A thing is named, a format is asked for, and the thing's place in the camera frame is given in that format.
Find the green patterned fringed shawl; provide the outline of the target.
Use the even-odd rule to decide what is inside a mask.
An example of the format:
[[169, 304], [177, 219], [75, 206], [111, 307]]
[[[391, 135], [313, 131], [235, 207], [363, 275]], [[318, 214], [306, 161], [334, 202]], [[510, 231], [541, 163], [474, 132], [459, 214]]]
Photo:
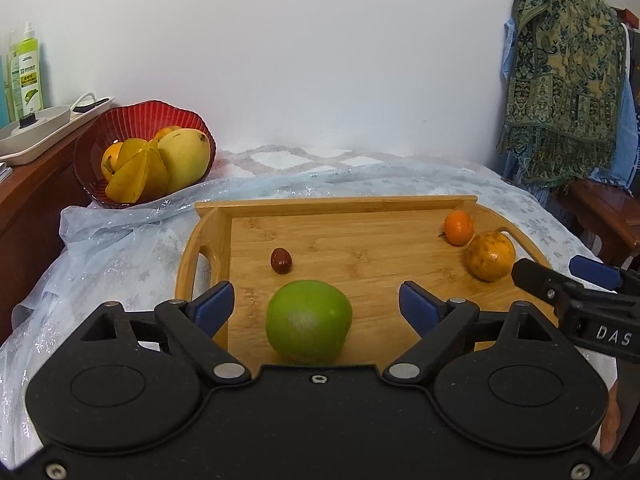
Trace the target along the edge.
[[626, 35], [604, 0], [514, 0], [514, 50], [498, 148], [524, 183], [556, 188], [611, 165]]

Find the yellow starfruit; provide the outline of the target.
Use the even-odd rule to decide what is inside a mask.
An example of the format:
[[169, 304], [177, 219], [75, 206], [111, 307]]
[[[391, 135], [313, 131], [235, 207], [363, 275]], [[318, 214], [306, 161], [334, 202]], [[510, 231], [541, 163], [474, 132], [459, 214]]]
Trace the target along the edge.
[[128, 139], [118, 153], [115, 172], [105, 194], [115, 203], [157, 200], [168, 189], [169, 176], [160, 151], [143, 139]]

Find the red jujube date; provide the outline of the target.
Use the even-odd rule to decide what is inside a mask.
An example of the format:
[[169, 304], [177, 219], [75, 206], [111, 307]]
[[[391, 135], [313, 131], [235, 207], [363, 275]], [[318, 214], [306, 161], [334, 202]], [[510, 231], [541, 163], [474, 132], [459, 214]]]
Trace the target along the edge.
[[283, 247], [274, 248], [270, 256], [270, 266], [277, 274], [288, 274], [292, 270], [293, 259]]

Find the dark wooden bench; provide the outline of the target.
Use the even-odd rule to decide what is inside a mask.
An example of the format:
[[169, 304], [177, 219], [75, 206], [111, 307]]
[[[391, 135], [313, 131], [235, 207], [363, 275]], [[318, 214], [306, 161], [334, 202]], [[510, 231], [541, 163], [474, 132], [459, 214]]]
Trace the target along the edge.
[[639, 200], [622, 188], [576, 180], [555, 195], [582, 228], [600, 238], [599, 258], [620, 268], [639, 255]]

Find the green apple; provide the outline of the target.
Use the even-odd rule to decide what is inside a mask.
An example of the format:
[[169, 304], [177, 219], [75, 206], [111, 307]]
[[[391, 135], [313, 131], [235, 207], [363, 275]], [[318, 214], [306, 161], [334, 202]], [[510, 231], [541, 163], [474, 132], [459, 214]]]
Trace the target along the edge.
[[336, 287], [300, 280], [280, 287], [268, 302], [265, 331], [270, 346], [289, 361], [332, 363], [352, 326], [352, 304]]

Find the green white lotion bottle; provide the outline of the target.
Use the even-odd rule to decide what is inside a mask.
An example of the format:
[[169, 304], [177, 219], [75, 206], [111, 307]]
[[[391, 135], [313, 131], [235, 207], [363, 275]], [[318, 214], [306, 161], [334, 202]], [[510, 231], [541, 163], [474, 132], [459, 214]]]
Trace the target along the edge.
[[16, 54], [22, 116], [27, 116], [43, 109], [39, 42], [31, 22], [25, 23], [23, 40], [17, 45]]

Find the large yellow-orange orange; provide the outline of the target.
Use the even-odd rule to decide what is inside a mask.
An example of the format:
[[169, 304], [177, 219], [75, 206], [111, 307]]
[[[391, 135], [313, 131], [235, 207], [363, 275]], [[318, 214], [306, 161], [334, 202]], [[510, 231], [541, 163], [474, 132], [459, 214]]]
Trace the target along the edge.
[[516, 257], [510, 238], [498, 231], [477, 234], [463, 253], [465, 267], [479, 280], [492, 283], [511, 273]]

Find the yellow mango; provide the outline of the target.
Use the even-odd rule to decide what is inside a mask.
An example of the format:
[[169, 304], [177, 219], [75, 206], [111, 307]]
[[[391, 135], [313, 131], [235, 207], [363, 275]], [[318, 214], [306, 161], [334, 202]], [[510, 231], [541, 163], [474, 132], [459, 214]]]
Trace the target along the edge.
[[168, 193], [180, 191], [204, 176], [210, 157], [204, 132], [188, 128], [171, 131], [158, 141], [157, 148], [168, 172]]

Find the small mandarin on tray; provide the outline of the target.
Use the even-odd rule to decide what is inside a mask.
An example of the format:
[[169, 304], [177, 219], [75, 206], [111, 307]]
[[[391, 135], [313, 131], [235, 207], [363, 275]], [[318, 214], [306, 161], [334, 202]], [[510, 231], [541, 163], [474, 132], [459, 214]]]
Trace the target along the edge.
[[474, 223], [465, 211], [454, 210], [445, 218], [442, 232], [451, 245], [465, 246], [474, 236]]

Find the snowflake sheer tablecloth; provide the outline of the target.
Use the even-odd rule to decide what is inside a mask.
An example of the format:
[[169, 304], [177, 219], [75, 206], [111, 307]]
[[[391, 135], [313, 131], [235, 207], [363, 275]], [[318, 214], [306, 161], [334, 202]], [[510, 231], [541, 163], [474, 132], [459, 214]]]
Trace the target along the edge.
[[1, 460], [13, 468], [41, 448], [24, 404], [26, 385], [58, 345], [106, 300], [143, 310], [175, 288], [200, 200], [383, 195], [475, 195], [520, 228], [554, 270], [591, 250], [546, 201], [474, 162], [375, 154], [321, 159], [298, 168], [259, 165], [268, 148], [226, 153], [213, 177], [133, 210], [69, 206], [55, 232], [60, 255], [14, 309], [17, 326], [1, 346]]

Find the orange fruit in bowl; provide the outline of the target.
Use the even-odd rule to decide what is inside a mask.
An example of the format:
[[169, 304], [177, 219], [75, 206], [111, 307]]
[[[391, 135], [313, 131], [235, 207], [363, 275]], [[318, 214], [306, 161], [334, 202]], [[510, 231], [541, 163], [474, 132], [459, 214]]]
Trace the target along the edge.
[[110, 182], [115, 174], [122, 142], [112, 143], [103, 153], [101, 158], [101, 172], [106, 182]]

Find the white tray on cabinet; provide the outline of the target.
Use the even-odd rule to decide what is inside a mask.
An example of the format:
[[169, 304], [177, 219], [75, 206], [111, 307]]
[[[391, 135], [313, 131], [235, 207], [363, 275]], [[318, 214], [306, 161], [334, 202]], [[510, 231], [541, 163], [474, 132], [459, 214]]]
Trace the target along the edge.
[[113, 101], [112, 96], [97, 99], [89, 92], [73, 105], [40, 110], [29, 126], [10, 122], [1, 129], [0, 160], [10, 167], [33, 162], [66, 136], [100, 117], [111, 108]]

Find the wooden side cabinet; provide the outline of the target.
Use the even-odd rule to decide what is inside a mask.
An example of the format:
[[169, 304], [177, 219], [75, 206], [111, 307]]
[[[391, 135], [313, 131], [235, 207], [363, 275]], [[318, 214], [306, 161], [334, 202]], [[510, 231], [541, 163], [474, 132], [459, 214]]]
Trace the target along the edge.
[[13, 169], [1, 183], [1, 338], [13, 332], [13, 308], [58, 258], [61, 211], [87, 206], [90, 198], [74, 173], [74, 149], [82, 126], [40, 157]]

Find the wooden bamboo tray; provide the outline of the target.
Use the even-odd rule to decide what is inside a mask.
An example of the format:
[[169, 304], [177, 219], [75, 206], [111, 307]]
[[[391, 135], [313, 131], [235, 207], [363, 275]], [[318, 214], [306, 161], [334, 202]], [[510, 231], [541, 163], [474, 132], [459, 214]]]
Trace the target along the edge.
[[[283, 361], [265, 331], [272, 295], [290, 281], [329, 283], [354, 311], [338, 364], [384, 368], [419, 339], [399, 312], [405, 281], [442, 300], [469, 299], [484, 311], [504, 312], [514, 301], [533, 298], [510, 278], [484, 283], [465, 270], [462, 248], [440, 235], [446, 215], [457, 209], [471, 215], [478, 232], [505, 232], [519, 256], [549, 263], [517, 226], [472, 195], [208, 202], [195, 206], [200, 220], [186, 243], [175, 295], [196, 296], [201, 258], [210, 267], [209, 284], [231, 282], [234, 311], [215, 340], [257, 373]], [[277, 247], [292, 256], [288, 274], [270, 266]]]

